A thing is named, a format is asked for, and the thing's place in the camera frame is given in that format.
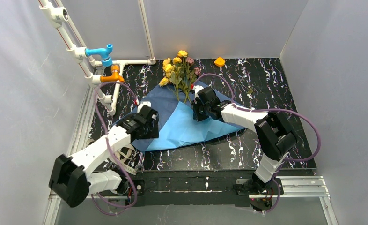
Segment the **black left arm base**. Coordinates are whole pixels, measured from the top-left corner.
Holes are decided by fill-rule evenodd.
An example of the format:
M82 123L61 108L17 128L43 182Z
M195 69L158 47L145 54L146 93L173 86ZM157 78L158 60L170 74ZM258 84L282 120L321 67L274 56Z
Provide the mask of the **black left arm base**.
M117 189L112 190L112 197L108 199L109 207L116 211L125 210L132 205L137 192L138 198L145 194L145 181L140 179L133 180L134 188L128 180L124 179Z

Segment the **brown pink fake flower bunch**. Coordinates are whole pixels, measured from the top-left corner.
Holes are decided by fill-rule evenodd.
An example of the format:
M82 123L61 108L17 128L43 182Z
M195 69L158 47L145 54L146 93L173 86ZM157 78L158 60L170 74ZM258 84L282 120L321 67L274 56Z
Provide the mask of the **brown pink fake flower bunch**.
M196 79L201 74L201 68L194 66L194 59L186 57L182 64L183 66L183 80L182 80L182 90L185 93L185 100L190 101L189 93L192 85L195 83Z

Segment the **yellow fake flower bunch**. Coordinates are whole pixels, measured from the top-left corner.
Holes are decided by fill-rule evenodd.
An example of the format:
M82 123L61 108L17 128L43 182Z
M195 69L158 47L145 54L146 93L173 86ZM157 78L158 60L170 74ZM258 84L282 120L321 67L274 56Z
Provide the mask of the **yellow fake flower bunch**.
M187 102L190 88L190 64L187 62L188 52L179 50L176 57L162 61L163 78L160 87L172 85L171 89L178 101Z

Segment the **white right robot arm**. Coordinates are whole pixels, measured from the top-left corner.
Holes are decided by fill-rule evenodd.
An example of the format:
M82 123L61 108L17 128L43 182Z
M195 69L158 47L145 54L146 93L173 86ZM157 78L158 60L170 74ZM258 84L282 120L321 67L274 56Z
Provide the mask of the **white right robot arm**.
M195 94L191 103L195 120L219 120L250 129L257 134L263 152L261 161L252 178L237 187L258 192L266 189L298 139L284 114L256 112L228 100L221 101L210 87L196 85L192 87L191 92Z

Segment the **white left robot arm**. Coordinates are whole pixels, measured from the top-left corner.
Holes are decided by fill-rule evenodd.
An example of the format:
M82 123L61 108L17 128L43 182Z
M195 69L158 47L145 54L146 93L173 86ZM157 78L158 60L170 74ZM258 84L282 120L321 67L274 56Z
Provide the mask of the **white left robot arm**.
M130 113L112 126L108 133L88 147L70 156L62 154L55 159L49 188L68 206L80 205L88 195L115 190L122 178L117 172L94 173L107 158L135 140L159 136L158 112L149 101L141 102L136 113Z

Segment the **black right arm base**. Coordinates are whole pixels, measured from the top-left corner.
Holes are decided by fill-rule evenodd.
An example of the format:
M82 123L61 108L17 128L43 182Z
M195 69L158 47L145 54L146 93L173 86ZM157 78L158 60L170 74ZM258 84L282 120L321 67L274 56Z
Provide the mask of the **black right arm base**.
M233 190L238 195L247 195L250 198L250 206L255 212L266 213L276 206L276 200L284 194L281 179L272 178L264 183L256 175L250 179L237 179L233 185Z

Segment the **blue wrapping paper sheet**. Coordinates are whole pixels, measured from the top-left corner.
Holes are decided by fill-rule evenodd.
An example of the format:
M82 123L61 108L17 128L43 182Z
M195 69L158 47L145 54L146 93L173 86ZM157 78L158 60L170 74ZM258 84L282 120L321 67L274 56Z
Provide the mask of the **blue wrapping paper sheet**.
M151 108L159 114L159 136L134 140L131 145L141 152L185 147L244 129L239 125L211 118L196 121L193 119L193 109L189 102L179 102L172 91L164 87L153 88L140 101L140 103L143 102L150 102Z

